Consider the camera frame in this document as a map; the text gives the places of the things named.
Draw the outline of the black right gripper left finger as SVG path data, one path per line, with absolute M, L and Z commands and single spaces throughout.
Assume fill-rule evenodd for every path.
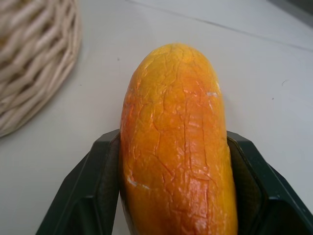
M 119 130 L 103 134 L 65 177 L 36 235 L 112 235 L 118 195 Z

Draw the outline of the orange yellow mango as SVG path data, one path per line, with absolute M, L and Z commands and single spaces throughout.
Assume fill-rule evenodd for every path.
M 198 50 L 167 44 L 135 70 L 121 115 L 119 173 L 131 235 L 238 235 L 223 96 Z

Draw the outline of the beige wicker basket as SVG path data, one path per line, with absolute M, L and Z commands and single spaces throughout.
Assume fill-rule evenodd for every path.
M 0 138 L 50 101 L 81 41 L 79 0 L 0 0 Z

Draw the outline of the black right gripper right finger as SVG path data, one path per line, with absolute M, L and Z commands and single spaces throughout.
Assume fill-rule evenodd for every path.
M 228 131 L 238 235 L 313 235 L 313 214 L 252 141 Z

